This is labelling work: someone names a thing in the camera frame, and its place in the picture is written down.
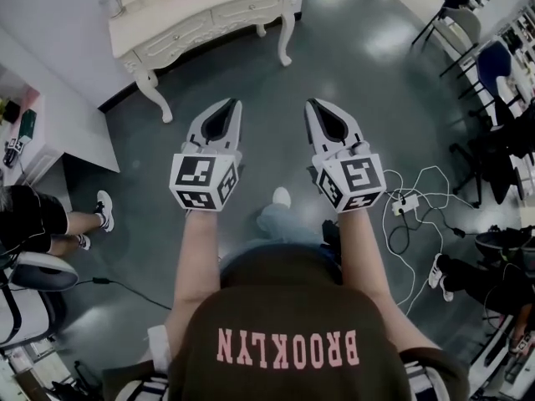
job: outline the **pink lettering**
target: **pink lettering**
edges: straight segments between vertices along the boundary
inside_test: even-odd
[[[219,328],[217,361],[220,361],[221,363],[227,362],[229,364],[232,364],[231,336],[232,336],[232,330],[226,329],[225,333],[223,333],[223,329]]]
[[[314,368],[321,368],[324,365],[324,341],[317,333],[310,338],[310,362]]]
[[[348,355],[349,365],[357,365],[359,361],[359,355],[357,355],[357,342],[355,340],[355,330],[345,333],[345,351]]]
[[[298,334],[293,336],[293,365],[297,370],[302,370],[307,365],[307,351],[305,348],[304,337]]]
[[[340,331],[328,332],[327,340],[329,340],[329,364],[331,367],[340,367],[342,365],[342,353],[340,352]]]
[[[264,344],[266,335],[263,332],[252,332],[251,336],[253,346],[257,346],[257,342],[260,342],[260,368],[268,368],[268,363],[266,362],[266,345]]]
[[[280,368],[288,368],[288,360],[286,356],[286,341],[288,336],[286,334],[272,334],[271,339],[277,346],[277,357],[273,361],[273,368],[279,370]]]
[[[242,348],[240,349],[240,354],[238,355],[236,362],[241,365],[252,365],[251,356],[247,351],[247,331],[240,330],[240,338],[242,338]]]

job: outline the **shoe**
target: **shoe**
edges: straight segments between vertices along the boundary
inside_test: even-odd
[[[78,238],[78,247],[88,251],[91,247],[91,240],[86,235],[76,235]]]
[[[442,288],[442,296],[444,297],[444,300],[446,300],[449,303],[449,302],[451,302],[453,300],[453,292],[446,291],[446,289],[444,288],[444,280],[445,279],[446,279],[446,277],[442,277],[441,278],[440,285],[441,285],[441,288]]]
[[[273,203],[281,204],[289,208],[292,205],[292,198],[284,187],[277,187],[273,192]]]
[[[431,268],[431,271],[429,272],[429,277],[427,278],[429,286],[433,289],[438,287],[438,283],[442,278],[442,271],[436,265],[436,263],[438,262],[438,257],[440,257],[441,255],[442,254],[439,253],[435,256],[435,260],[433,261],[433,267]]]
[[[110,195],[105,191],[100,190],[97,193],[97,207],[94,210],[95,214],[99,214],[102,217],[102,227],[105,231],[110,232],[114,230],[115,222],[114,217],[111,214],[113,208],[113,202],[111,201]]]

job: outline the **gray floor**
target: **gray floor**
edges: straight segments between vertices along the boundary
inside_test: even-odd
[[[476,133],[474,120],[463,117],[477,101],[456,99],[466,84],[455,81],[455,75],[438,78],[449,59],[433,40],[423,50],[421,44],[410,49],[421,27],[397,0],[305,0],[303,20],[288,47],[293,64],[287,69],[278,62],[280,27],[275,27],[263,39],[239,38],[161,78],[159,90],[175,115],[172,124],[163,125],[160,110],[139,92],[123,101],[108,114],[121,173],[74,159],[65,162],[76,210],[91,210],[98,189],[114,198],[114,232],[95,233],[91,252],[80,251],[72,260],[81,279],[113,277],[171,304],[184,224],[184,211],[167,187],[171,159],[193,118],[226,97],[243,102],[246,168],[220,215],[221,255],[257,235],[252,217],[279,185],[289,189],[293,209],[305,225],[319,230],[324,219],[335,218],[305,170],[313,153],[303,122],[303,106],[310,97],[330,100],[351,113],[380,153],[384,168],[398,170],[407,185],[430,165],[439,165],[454,184],[466,167],[449,154],[448,145]],[[387,175],[387,181],[390,189],[398,186],[393,175]],[[446,183],[430,172],[419,188],[444,191]],[[471,200],[474,195],[473,186],[463,192]],[[411,274],[386,250],[380,222],[384,203],[370,214],[392,292],[401,300],[410,290]],[[400,224],[390,212],[387,216],[387,229]],[[498,207],[487,187],[481,211],[452,201],[446,218],[466,231],[519,224],[514,199]],[[473,237],[443,233],[445,252],[469,261],[478,258]],[[403,241],[395,239],[395,244],[400,247]],[[431,226],[412,234],[404,257],[417,272],[416,291],[439,248],[440,238]],[[60,336],[64,357],[68,362],[82,359],[94,370],[136,361],[147,347],[146,329],[166,316],[166,311],[120,287],[86,284],[65,297],[69,325]],[[463,360],[477,349],[473,339],[482,334],[482,308],[464,295],[445,304],[440,292],[426,289],[410,317]]]

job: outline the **white vanity table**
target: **white vanity table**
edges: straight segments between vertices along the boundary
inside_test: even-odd
[[[292,59],[286,47],[292,35],[296,0],[122,0],[125,11],[110,19],[115,58],[133,74],[140,91],[161,107],[163,121],[173,120],[169,104],[156,91],[154,69],[176,61],[188,48],[246,25],[264,24],[282,16],[278,56],[284,67]]]

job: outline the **table drawer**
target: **table drawer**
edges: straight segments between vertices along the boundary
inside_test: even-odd
[[[141,44],[135,52],[152,69],[163,68],[212,27],[210,11],[202,12]]]
[[[213,8],[211,13],[216,25],[242,23],[258,18],[268,23],[283,12],[283,0],[238,0]]]

